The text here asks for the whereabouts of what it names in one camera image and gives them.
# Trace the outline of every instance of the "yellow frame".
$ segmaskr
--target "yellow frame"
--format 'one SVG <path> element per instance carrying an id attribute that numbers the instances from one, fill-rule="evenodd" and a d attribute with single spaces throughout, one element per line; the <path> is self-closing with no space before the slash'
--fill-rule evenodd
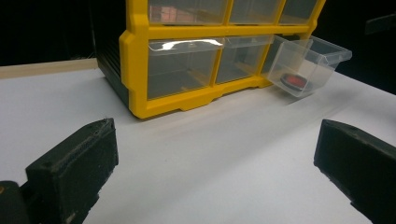
<path id="1" fill-rule="evenodd" d="M 199 37 L 224 37 L 231 35 L 299 35 L 302 39 L 311 36 L 317 27 L 317 19 L 325 0 L 318 0 L 307 25 L 279 25 L 282 9 L 286 0 L 281 0 L 274 25 L 237 26 L 228 23 L 233 0 L 228 0 L 225 20 L 222 25 L 207 26 L 161 26 L 150 25 L 148 0 L 126 1 L 126 31 L 120 37 L 121 82 L 129 91 L 129 109 L 137 117 L 144 119 L 173 110 L 190 110 L 208 105 L 223 94 L 246 88 L 262 88 L 271 85 L 261 75 L 263 63 L 269 46 L 264 49 L 261 66 L 252 77 L 246 77 L 222 84 L 216 84 L 221 49 L 218 50 L 211 82 L 208 87 L 182 92 L 162 98 L 148 100 L 149 41 L 153 39 L 182 39 Z"/>

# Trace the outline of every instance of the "small parts organizer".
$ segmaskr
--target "small parts organizer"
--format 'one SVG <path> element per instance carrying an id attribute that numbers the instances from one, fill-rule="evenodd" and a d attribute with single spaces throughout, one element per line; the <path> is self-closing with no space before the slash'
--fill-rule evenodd
<path id="1" fill-rule="evenodd" d="M 271 84 L 306 96 L 351 57 L 311 36 L 324 3 L 92 1 L 98 64 L 141 119 Z"/>

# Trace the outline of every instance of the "white table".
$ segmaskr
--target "white table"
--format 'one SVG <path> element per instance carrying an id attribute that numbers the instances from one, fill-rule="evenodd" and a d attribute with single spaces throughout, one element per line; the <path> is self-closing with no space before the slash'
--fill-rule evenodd
<path id="1" fill-rule="evenodd" d="M 246 90 L 155 119 L 135 118 L 99 69 L 0 80 L 0 179 L 90 122 L 114 118 L 120 165 L 84 223 L 371 223 L 313 165 L 320 123 L 396 146 L 396 96 L 334 73 L 296 100 Z"/>

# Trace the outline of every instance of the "plastic bin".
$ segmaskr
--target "plastic bin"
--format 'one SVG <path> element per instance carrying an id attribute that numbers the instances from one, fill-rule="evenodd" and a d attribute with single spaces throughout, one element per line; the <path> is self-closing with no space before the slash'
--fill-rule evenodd
<path id="1" fill-rule="evenodd" d="M 267 78 L 296 97 L 324 86 L 340 62 L 352 52 L 311 36 L 308 40 L 283 42 Z"/>
<path id="2" fill-rule="evenodd" d="M 227 0 L 148 0 L 151 24 L 221 24 Z"/>
<path id="3" fill-rule="evenodd" d="M 256 73 L 264 46 L 271 35 L 234 36 L 225 38 L 216 83 L 250 77 Z"/>
<path id="4" fill-rule="evenodd" d="M 287 0 L 279 24 L 304 25 L 310 21 L 318 0 Z"/>
<path id="5" fill-rule="evenodd" d="M 274 24 L 280 0 L 233 0 L 230 23 Z"/>
<path id="6" fill-rule="evenodd" d="M 209 84 L 217 49 L 223 38 L 150 41 L 148 44 L 148 99 Z"/>

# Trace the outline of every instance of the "wooden strip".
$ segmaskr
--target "wooden strip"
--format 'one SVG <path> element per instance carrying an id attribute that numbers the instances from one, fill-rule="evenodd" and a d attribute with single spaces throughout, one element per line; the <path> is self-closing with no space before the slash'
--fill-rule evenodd
<path id="1" fill-rule="evenodd" d="M 97 67 L 98 63 L 95 58 L 54 63 L 31 63 L 22 65 L 11 65 L 0 67 L 0 79 L 39 76 L 46 74 L 93 69 Z"/>

